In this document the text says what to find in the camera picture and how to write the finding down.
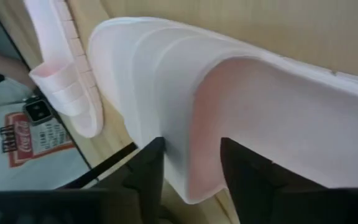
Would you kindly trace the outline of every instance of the white shirt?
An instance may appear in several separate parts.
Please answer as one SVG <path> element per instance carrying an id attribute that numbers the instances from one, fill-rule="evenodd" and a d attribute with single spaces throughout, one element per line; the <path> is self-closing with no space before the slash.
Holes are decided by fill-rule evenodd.
<path id="1" fill-rule="evenodd" d="M 14 125 L 17 150 L 2 152 L 0 190 L 56 189 L 87 172 L 88 166 L 56 119 L 31 126 L 22 113 L 26 86 L 5 79 L 0 83 L 0 128 Z"/>

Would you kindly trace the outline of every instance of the person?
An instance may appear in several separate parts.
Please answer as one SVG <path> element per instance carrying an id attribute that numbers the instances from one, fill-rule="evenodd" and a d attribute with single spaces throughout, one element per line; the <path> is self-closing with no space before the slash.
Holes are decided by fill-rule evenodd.
<path id="1" fill-rule="evenodd" d="M 54 118 L 37 126 L 23 113 L 23 99 L 36 85 L 19 60 L 0 55 L 0 190 L 47 190 L 63 186 L 89 170 L 64 127 Z M 6 138 L 13 150 L 3 151 Z"/>

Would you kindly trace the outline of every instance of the person's arm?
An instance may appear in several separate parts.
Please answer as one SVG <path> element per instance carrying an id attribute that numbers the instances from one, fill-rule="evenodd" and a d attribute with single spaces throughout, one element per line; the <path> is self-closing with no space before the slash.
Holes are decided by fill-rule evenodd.
<path id="1" fill-rule="evenodd" d="M 35 83 L 29 76 L 29 70 L 17 59 L 0 54 L 0 74 L 29 87 L 31 90 L 35 88 Z"/>

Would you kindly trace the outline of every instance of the watch face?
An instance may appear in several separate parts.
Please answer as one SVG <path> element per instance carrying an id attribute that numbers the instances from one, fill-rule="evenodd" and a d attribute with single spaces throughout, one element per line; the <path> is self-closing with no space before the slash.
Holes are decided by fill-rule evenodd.
<path id="1" fill-rule="evenodd" d="M 24 106 L 24 111 L 30 117 L 32 123 L 43 122 L 52 115 L 48 104 L 44 100 L 38 100 Z"/>

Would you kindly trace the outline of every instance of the wooden table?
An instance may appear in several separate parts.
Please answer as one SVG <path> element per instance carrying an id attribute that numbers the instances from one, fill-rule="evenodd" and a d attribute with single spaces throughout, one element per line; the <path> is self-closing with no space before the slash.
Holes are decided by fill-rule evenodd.
<path id="1" fill-rule="evenodd" d="M 155 16 L 211 29 L 272 52 L 358 75 L 357 0 L 68 0 L 85 47 L 93 28 L 121 16 Z M 42 59 L 22 0 L 0 0 L 0 20 L 30 67 Z M 104 129 L 85 139 L 68 128 L 95 166 L 131 142 L 121 115 L 103 98 Z M 226 191 L 184 204 L 165 184 L 163 202 L 184 223 L 238 223 Z"/>

